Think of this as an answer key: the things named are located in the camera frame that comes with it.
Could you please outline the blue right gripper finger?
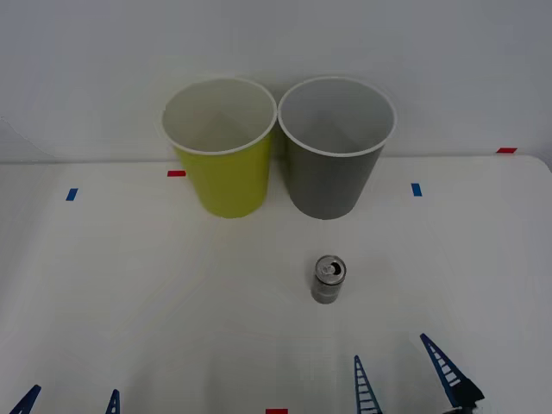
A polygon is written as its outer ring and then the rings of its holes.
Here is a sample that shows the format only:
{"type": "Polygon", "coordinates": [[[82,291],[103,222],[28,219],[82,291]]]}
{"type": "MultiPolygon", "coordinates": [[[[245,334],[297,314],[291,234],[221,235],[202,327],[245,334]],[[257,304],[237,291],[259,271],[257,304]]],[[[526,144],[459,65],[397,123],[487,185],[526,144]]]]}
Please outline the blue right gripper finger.
{"type": "Polygon", "coordinates": [[[453,408],[477,408],[485,396],[448,356],[424,333],[420,339],[453,408]]]}
{"type": "Polygon", "coordinates": [[[381,414],[379,402],[358,355],[354,357],[354,391],[358,414],[381,414]]]}

